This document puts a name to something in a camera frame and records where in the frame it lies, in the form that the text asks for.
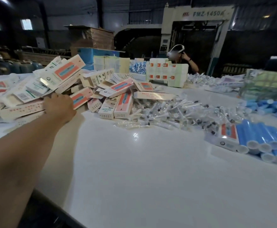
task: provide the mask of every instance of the person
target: person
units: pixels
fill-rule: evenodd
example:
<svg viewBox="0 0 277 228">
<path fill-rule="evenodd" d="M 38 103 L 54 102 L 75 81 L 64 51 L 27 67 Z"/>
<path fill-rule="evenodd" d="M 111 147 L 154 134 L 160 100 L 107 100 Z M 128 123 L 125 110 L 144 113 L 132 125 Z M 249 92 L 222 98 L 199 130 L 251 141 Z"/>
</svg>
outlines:
<svg viewBox="0 0 277 228">
<path fill-rule="evenodd" d="M 170 52 L 167 53 L 167 57 L 173 64 L 188 64 L 188 73 L 197 73 L 199 68 L 194 61 L 184 52 L 185 47 L 183 45 L 175 45 Z"/>
<path fill-rule="evenodd" d="M 68 95 L 53 93 L 45 114 L 0 138 L 0 228 L 15 228 L 60 128 L 75 115 Z"/>
</svg>

